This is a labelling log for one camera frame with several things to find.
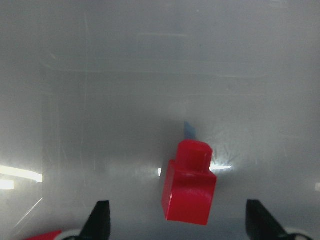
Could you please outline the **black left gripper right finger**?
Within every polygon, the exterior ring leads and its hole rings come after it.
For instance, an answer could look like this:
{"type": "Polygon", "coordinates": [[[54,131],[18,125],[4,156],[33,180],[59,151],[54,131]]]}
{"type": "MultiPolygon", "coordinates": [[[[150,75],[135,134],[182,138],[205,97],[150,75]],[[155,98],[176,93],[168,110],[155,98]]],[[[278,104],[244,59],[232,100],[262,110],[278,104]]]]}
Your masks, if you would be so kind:
{"type": "Polygon", "coordinates": [[[302,233],[288,233],[257,199],[246,201],[245,230],[250,240],[307,240],[302,233]]]}

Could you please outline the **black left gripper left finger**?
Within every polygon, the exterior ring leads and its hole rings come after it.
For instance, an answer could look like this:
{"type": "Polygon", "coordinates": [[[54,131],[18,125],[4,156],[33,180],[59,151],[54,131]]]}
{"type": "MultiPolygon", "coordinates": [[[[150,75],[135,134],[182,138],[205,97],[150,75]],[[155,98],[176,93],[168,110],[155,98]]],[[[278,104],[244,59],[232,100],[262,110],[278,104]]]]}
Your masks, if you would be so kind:
{"type": "Polygon", "coordinates": [[[111,212],[108,200],[98,201],[87,222],[77,236],[78,240],[108,240],[111,235],[111,212]]]}

